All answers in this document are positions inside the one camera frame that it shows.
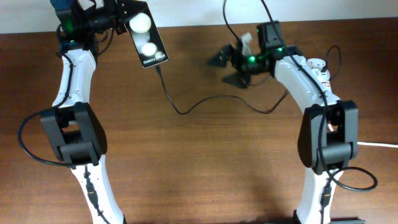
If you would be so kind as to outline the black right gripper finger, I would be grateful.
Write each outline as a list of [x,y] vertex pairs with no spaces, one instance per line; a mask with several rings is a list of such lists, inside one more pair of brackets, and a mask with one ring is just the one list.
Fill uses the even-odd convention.
[[223,46],[208,61],[207,65],[212,67],[226,67],[227,63],[232,61],[234,57],[234,47],[231,44]]
[[223,77],[222,82],[235,86],[239,89],[246,89],[251,82],[251,76],[241,73],[233,73]]

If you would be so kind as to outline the black Galaxy smartphone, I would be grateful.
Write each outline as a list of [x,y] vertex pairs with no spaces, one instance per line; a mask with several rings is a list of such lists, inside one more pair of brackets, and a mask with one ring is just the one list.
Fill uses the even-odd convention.
[[149,9],[133,16],[127,23],[127,28],[144,68],[156,66],[169,59]]

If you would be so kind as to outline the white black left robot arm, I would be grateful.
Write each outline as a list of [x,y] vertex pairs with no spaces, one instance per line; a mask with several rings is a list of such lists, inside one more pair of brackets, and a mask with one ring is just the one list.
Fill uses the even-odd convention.
[[40,113],[40,121],[54,151],[56,166],[65,166],[78,180],[93,223],[125,223],[106,171],[108,149],[105,131],[91,108],[91,81],[99,50],[97,34],[127,31],[133,16],[144,12],[144,1],[93,2],[54,0],[51,5],[60,20],[57,38],[63,61],[62,81],[52,107]]

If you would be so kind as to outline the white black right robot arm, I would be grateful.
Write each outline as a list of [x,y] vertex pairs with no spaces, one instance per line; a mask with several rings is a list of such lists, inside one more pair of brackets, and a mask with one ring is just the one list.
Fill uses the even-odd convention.
[[225,76],[225,83],[247,88],[253,75],[269,72],[293,96],[303,113],[297,146],[305,180],[292,223],[331,223],[335,190],[346,187],[340,177],[358,153],[357,106],[323,86],[314,71],[317,64],[294,45],[266,47],[259,54],[225,45],[207,62],[221,68],[228,63],[235,73]]

